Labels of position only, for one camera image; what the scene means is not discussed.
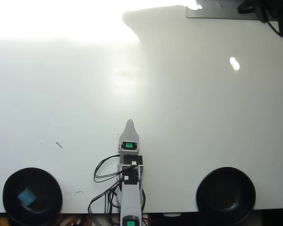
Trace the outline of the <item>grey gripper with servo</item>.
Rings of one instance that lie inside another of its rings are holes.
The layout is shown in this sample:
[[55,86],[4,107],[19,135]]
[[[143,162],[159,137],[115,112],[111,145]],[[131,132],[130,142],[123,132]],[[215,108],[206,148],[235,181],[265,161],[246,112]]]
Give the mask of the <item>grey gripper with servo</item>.
[[126,123],[123,133],[120,135],[118,153],[129,152],[139,153],[139,135],[136,132],[134,122],[129,119]]

